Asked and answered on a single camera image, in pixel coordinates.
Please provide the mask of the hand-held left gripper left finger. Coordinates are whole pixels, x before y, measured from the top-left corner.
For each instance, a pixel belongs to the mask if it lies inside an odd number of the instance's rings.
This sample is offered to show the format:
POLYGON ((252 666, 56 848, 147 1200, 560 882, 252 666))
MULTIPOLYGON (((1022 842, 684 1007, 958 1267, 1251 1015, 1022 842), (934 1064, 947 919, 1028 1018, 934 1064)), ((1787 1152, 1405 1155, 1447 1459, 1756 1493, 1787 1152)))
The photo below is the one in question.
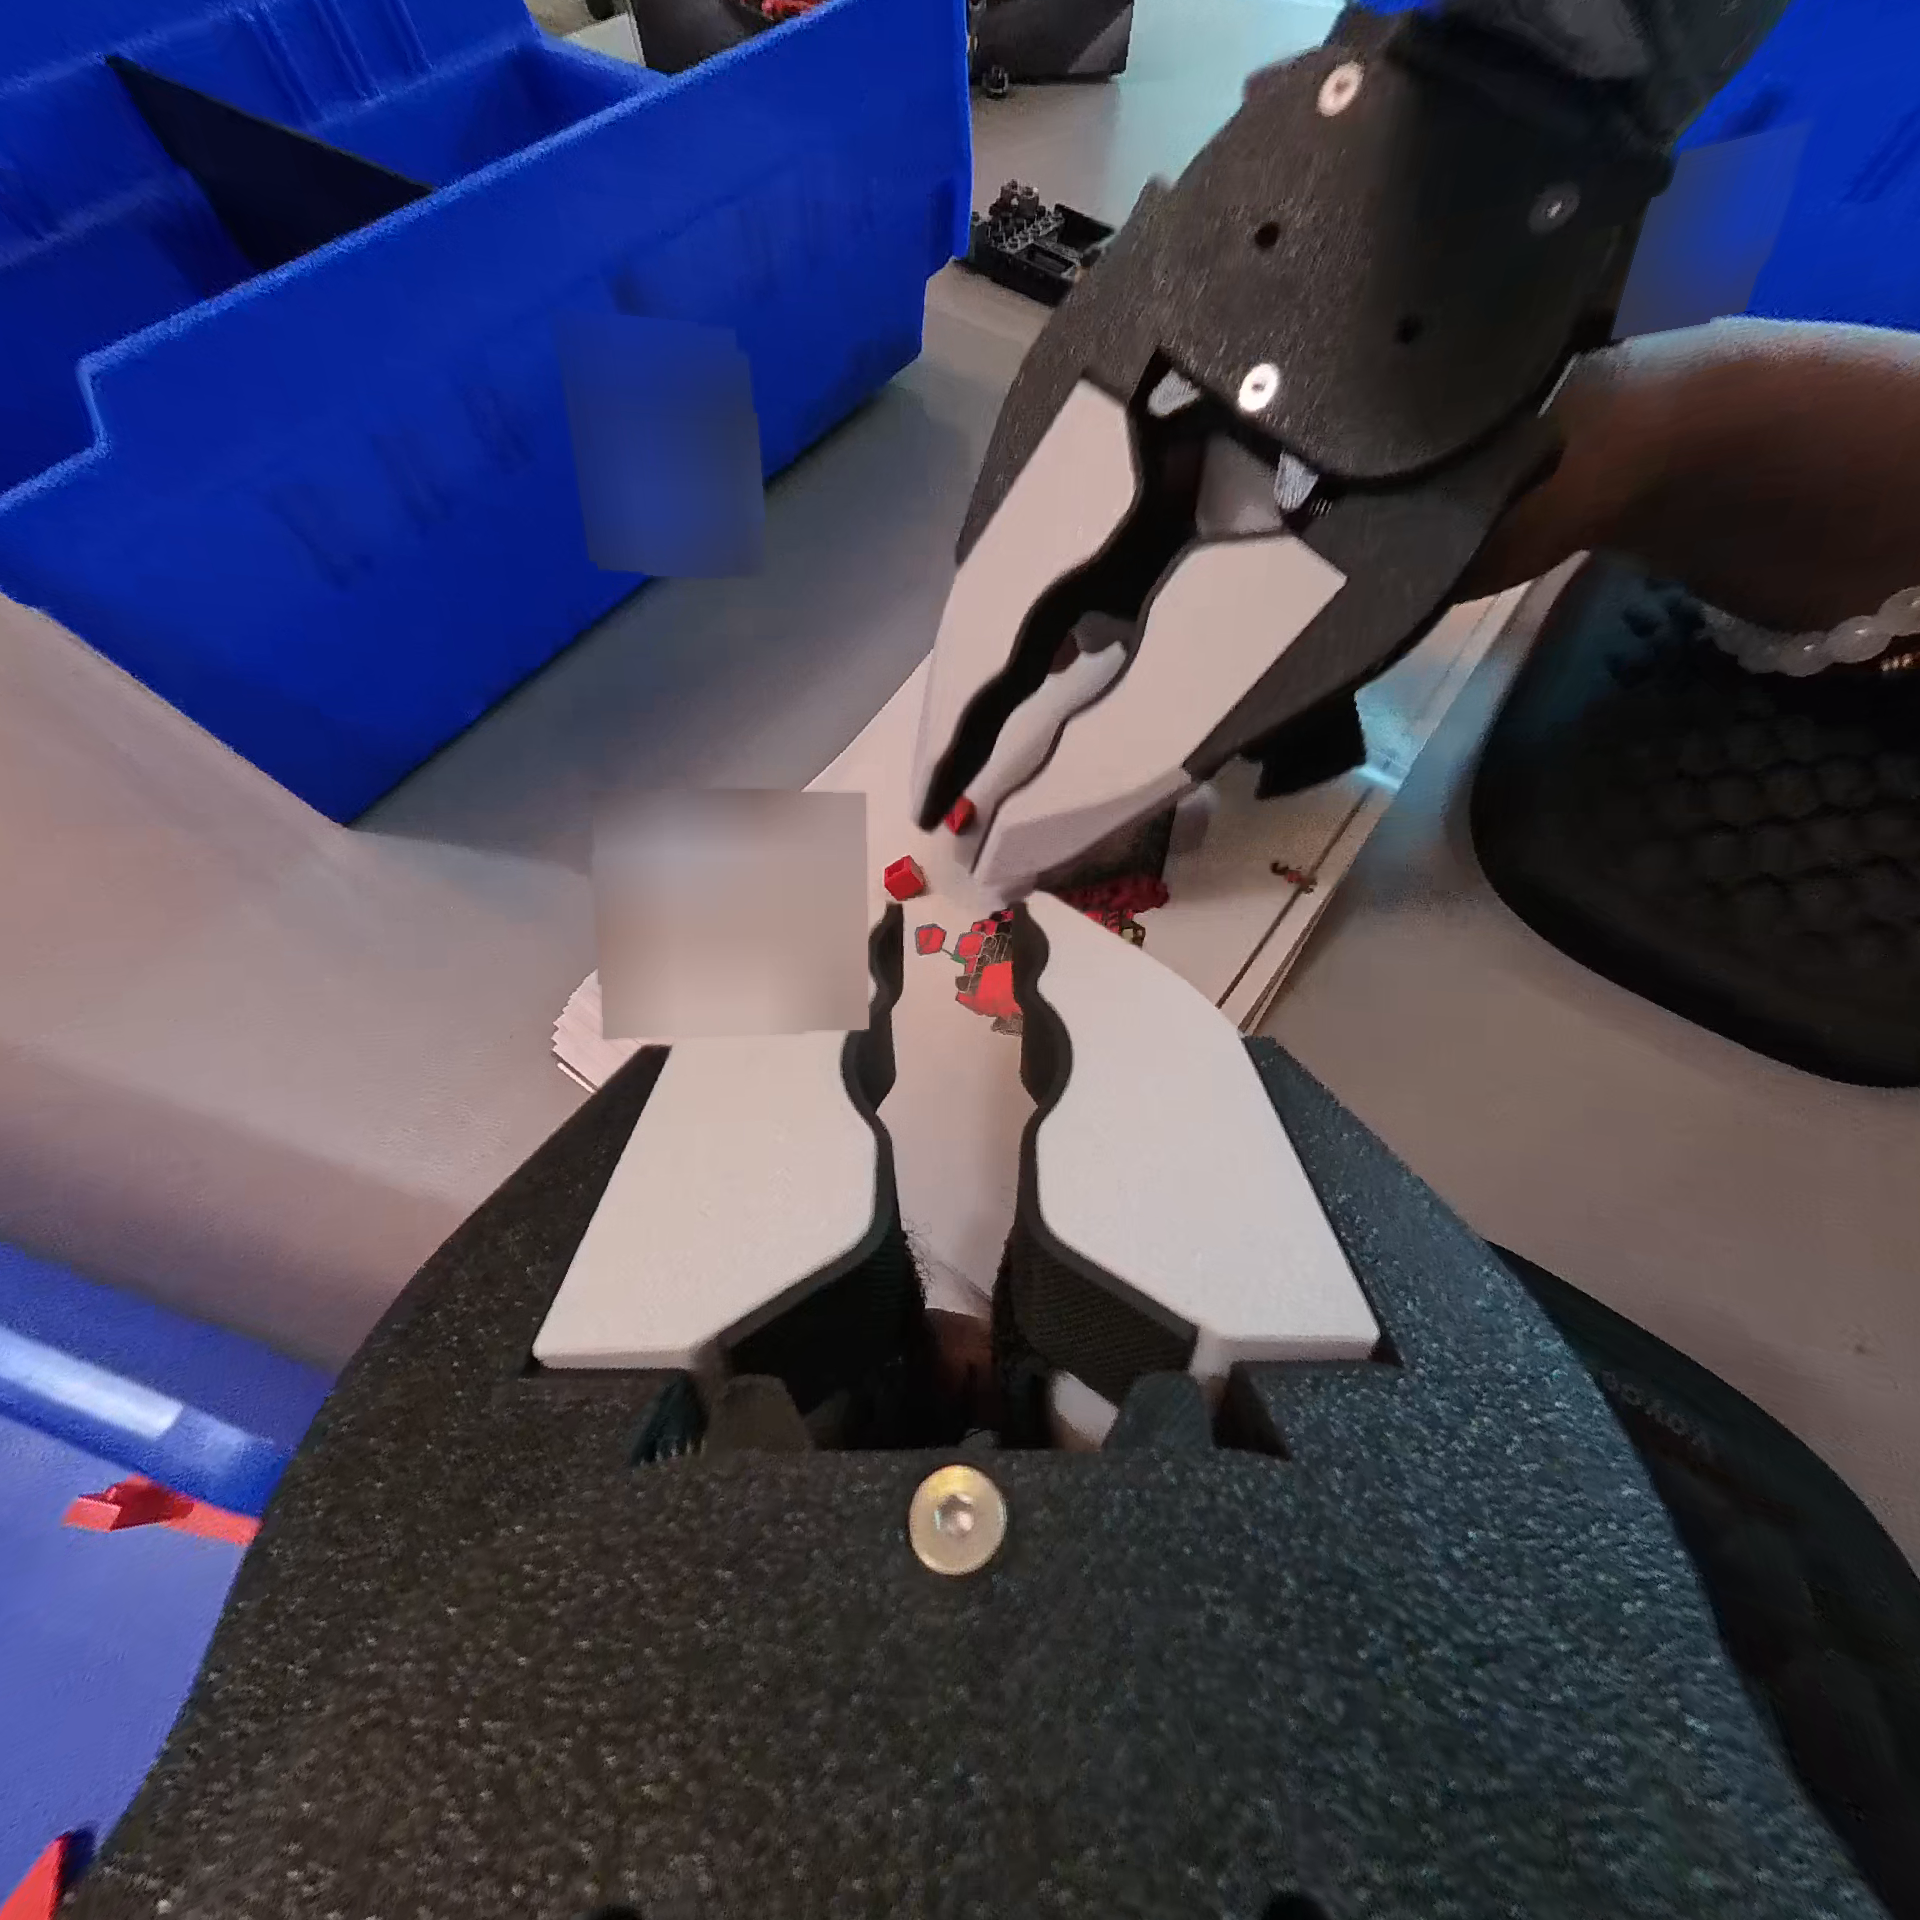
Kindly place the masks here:
POLYGON ((701 1410, 787 1392, 822 1450, 920 1441, 920 1272, 879 1117, 895 1085, 902 911, 865 948, 851 1031, 686 1041, 661 1056, 532 1343, 532 1376, 678 1376, 701 1410))

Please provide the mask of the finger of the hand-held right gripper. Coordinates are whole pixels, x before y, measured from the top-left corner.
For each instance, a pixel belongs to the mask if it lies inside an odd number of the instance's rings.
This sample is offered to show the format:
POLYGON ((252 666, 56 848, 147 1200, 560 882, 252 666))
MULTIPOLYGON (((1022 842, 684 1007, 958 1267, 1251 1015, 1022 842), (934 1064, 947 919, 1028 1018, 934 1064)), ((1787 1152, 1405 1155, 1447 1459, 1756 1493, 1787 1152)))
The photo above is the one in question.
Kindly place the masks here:
POLYGON ((1344 585, 1294 535, 1200 545, 1180 557, 1132 664, 1063 721, 1043 768, 996 805, 974 856, 979 887, 1017 895, 1175 802, 1201 744, 1344 585))
POLYGON ((1073 612, 1054 589, 1099 560, 1137 496, 1124 408, 1073 387, 958 563, 934 634, 912 773, 912 820, 943 829, 1110 829, 1155 792, 1121 641, 1051 664, 1073 612))

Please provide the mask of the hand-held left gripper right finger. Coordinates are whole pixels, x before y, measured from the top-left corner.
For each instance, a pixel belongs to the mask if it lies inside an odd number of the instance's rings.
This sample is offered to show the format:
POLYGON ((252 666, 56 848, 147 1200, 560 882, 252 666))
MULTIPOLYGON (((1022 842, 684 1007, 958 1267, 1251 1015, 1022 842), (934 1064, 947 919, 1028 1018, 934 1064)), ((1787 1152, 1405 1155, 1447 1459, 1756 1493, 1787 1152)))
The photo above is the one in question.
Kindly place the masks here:
POLYGON ((1237 1023, 1055 896, 1013 921, 1022 1131, 1000 1338, 1039 1420, 1097 1450, 1128 1391, 1350 1362, 1380 1325, 1237 1023))

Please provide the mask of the lego instruction booklet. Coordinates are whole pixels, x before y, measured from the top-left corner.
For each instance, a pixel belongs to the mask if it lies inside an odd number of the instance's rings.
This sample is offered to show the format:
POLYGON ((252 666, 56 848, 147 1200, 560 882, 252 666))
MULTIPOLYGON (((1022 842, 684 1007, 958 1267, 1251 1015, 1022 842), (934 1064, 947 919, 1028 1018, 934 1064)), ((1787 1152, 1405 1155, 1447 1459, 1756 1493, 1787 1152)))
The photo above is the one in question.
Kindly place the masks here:
MULTIPOLYGON (((1209 994, 1237 1024, 1286 972, 1316 919, 1316 884, 1337 882, 1398 792, 1438 721, 1485 657, 1519 592, 1453 608, 1409 657, 1358 697, 1360 768, 1294 797, 1259 801, 1256 768, 1232 761, 1204 795, 1180 805, 1168 850, 1099 856, 1119 881, 1161 879, 1164 906, 1108 911, 1108 921, 1209 994)), ((894 1015, 895 1085, 879 1117, 895 1152, 900 1213, 933 1303, 982 1300, 1017 1211, 1020 1138, 1030 1099, 1020 1085, 1020 1019, 1009 964, 991 945, 989 901, 948 873, 931 840, 902 816, 905 759, 918 725, 920 666, 861 735, 804 788, 628 787, 595 820, 592 866, 638 837, 644 861, 671 861, 669 906, 692 906, 689 858, 720 858, 737 906, 700 906, 696 930, 750 941, 753 957, 725 972, 753 991, 774 986, 774 960, 825 976, 814 938, 851 923, 853 820, 879 871, 912 856, 927 889, 902 903, 902 994, 894 1015), (667 835, 687 847, 667 853, 667 835)))

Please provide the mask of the red and black lego car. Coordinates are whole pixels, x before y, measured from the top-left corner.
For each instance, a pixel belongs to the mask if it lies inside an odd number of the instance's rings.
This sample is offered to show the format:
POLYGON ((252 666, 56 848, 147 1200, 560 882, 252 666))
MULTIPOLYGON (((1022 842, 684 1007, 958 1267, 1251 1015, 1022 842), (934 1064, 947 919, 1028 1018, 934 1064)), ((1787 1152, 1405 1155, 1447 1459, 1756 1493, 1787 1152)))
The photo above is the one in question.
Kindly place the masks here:
POLYGON ((1000 290, 1047 308, 1067 300, 1099 258, 1115 229, 1078 209, 1045 201, 1017 178, 1000 185, 987 210, 968 223, 958 266, 1000 290))

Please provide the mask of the pile of red lego pieces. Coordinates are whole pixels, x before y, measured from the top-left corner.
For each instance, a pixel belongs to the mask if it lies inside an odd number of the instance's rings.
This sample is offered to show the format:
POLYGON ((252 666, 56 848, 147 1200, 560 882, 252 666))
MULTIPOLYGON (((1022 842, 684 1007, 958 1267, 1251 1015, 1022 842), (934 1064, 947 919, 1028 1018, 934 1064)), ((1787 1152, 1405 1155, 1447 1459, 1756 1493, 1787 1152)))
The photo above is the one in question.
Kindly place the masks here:
POLYGON ((5 1499, 5 1915, 52 1915, 129 1810, 256 1535, 142 1477, 5 1499))

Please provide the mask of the blue plastic storage bin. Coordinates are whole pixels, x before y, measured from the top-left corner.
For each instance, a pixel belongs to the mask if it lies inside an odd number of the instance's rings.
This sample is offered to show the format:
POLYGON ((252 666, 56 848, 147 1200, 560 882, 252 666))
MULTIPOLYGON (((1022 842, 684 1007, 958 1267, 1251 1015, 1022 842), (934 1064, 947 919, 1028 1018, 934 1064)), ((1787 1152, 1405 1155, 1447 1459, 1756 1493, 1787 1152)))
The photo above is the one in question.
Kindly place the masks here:
POLYGON ((5 594, 348 824, 638 584, 557 317, 709 325, 774 475, 920 353, 963 4, 663 75, 526 4, 5 4, 5 594))
POLYGON ((1681 132, 1615 336, 1918 330, 1918 4, 1797 3, 1681 132))
POLYGON ((1 1875, 127 1810, 331 1376, 1 1251, 1 1875))

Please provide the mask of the person's right forearm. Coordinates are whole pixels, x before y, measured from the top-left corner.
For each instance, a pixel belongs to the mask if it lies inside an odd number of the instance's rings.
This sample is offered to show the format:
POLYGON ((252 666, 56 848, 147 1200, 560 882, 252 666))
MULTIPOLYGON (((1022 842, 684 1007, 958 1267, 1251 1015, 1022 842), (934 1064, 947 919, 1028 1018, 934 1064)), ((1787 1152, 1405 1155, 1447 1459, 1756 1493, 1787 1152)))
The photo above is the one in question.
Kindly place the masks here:
POLYGON ((1843 517, 1855 563, 1877 594, 1918 584, 1918 341, 1909 332, 1863 339, 1863 399, 1852 428, 1852 506, 1843 517))

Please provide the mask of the person's right hand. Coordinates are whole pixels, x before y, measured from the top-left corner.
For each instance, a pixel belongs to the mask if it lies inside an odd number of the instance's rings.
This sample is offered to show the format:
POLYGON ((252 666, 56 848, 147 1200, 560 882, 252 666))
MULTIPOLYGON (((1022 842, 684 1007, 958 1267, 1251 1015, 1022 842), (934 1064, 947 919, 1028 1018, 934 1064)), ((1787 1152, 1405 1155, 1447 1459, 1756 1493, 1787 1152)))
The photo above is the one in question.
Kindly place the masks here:
POLYGON ((1903 376, 1799 328, 1707 328, 1585 357, 1549 408, 1556 467, 1508 508, 1453 597, 1617 556, 1709 605, 1824 634, 1911 584, 1872 477, 1903 376))

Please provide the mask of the black dimpled cushion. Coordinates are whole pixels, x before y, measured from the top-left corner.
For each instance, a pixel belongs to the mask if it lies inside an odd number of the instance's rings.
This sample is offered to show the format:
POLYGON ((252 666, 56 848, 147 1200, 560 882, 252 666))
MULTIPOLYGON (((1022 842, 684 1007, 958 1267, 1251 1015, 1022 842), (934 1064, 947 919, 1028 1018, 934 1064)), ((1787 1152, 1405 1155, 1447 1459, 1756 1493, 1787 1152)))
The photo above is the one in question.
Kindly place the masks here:
POLYGON ((1749 669, 1677 584, 1576 565, 1489 725, 1472 847, 1565 957, 1776 1064, 1918 1081, 1915 639, 1749 669))

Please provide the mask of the black rounded pad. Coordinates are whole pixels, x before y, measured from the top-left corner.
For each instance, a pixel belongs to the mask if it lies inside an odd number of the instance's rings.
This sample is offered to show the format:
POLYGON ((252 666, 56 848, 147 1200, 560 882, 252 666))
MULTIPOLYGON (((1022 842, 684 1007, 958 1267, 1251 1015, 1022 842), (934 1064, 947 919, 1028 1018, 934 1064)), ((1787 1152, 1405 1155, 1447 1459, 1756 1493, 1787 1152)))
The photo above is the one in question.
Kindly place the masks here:
POLYGON ((1719 1637, 1881 1907, 1918 1915, 1918 1579, 1868 1504, 1711 1370, 1497 1257, 1583 1362, 1694 1560, 1719 1637))

